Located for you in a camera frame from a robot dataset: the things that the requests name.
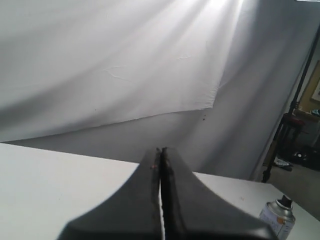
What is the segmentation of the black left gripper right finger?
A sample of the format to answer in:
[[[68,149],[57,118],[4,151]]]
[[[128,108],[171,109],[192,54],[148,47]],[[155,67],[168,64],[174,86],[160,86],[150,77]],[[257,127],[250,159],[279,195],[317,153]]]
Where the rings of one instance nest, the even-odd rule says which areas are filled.
[[[160,184],[167,240],[277,239],[269,225],[211,191],[174,148],[162,148]]]

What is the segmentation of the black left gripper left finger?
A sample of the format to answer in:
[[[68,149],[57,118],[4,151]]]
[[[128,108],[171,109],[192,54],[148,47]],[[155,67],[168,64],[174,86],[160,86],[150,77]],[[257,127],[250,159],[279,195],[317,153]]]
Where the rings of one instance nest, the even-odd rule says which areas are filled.
[[[66,224],[60,240],[160,240],[161,151],[148,150],[128,180],[107,200]]]

